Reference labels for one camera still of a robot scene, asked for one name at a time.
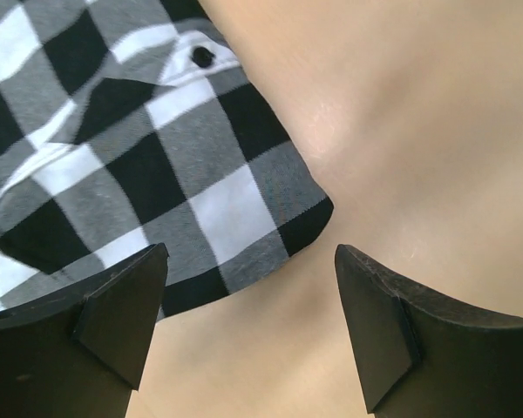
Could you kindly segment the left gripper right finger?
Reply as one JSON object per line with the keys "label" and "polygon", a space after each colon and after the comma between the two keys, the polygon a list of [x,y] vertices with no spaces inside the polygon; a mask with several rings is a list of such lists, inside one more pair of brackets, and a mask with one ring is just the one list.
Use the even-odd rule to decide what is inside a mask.
{"label": "left gripper right finger", "polygon": [[366,411],[523,418],[523,318],[467,304],[350,245],[337,285]]}

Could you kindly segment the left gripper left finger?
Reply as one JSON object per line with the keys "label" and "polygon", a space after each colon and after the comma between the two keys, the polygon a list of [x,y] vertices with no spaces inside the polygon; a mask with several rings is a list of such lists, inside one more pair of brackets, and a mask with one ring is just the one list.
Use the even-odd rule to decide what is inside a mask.
{"label": "left gripper left finger", "polygon": [[139,388],[167,276],[150,245],[0,312],[0,417],[123,417]]}

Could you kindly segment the black white checkered shirt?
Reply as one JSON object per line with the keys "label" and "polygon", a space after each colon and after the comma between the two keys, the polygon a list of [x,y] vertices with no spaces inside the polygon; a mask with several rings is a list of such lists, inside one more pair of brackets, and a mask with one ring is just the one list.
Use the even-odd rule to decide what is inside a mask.
{"label": "black white checkered shirt", "polygon": [[333,209],[199,2],[0,1],[0,311],[162,244],[180,314]]}

